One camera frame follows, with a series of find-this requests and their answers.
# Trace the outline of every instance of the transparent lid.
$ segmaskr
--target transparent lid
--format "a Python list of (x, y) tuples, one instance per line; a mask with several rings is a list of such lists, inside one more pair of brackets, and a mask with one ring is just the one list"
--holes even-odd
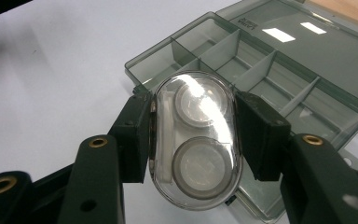
[(156, 148), (150, 173), (171, 203), (205, 210), (223, 203), (237, 188), (241, 155), (233, 99), (224, 82), (202, 72), (173, 76), (155, 93)]

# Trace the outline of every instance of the compartment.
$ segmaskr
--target compartment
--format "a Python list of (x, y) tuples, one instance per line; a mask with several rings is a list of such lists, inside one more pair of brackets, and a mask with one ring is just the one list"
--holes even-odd
[(176, 40), (194, 55), (200, 56), (229, 35), (229, 32), (223, 27), (223, 23), (214, 19), (207, 19)]
[(266, 57), (244, 40), (240, 30), (205, 51), (200, 58), (228, 82), (233, 82)]
[(340, 149), (358, 130), (358, 99), (320, 78), (286, 118), (294, 133), (318, 134)]
[(135, 83), (142, 84), (146, 89), (153, 91), (161, 81), (195, 59), (191, 52), (171, 39), (168, 44), (155, 50), (128, 70)]

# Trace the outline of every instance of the clear plastic lid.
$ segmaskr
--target clear plastic lid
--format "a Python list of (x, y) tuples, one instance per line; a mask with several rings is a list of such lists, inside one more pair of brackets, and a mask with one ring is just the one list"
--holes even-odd
[(241, 177), (233, 101), (224, 82), (202, 72), (173, 76), (158, 88), (150, 173), (171, 203), (205, 210), (233, 195)]

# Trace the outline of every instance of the white table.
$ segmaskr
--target white table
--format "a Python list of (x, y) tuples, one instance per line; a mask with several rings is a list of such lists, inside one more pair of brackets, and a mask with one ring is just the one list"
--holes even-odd
[[(34, 0), (0, 15), (0, 173), (20, 170), (35, 181), (73, 163), (79, 144), (107, 133), (131, 95), (125, 62), (235, 2)], [(358, 135), (347, 149), (358, 156)], [(236, 204), (179, 209), (148, 172), (143, 185), (124, 186), (130, 224), (261, 223), (239, 216)]]

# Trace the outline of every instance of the divider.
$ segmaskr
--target divider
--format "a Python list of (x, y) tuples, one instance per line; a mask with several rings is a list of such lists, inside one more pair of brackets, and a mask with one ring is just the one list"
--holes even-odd
[(313, 80), (303, 91), (301, 91), (295, 98), (293, 98), (289, 104), (282, 108), (279, 113), (284, 117), (288, 116), (290, 112), (292, 112), (296, 106), (298, 106), (298, 104), (300, 104), (308, 96), (318, 80), (319, 77), (316, 77), (315, 80)]
[(205, 51), (200, 58), (203, 62), (217, 70), (225, 63), (230, 61), (238, 52), (238, 43), (240, 41), (240, 30), (232, 33), (222, 41)]
[(261, 60), (242, 76), (238, 77), (232, 84), (240, 91), (249, 91), (267, 76), (275, 58), (275, 54), (276, 51), (270, 53), (269, 56)]

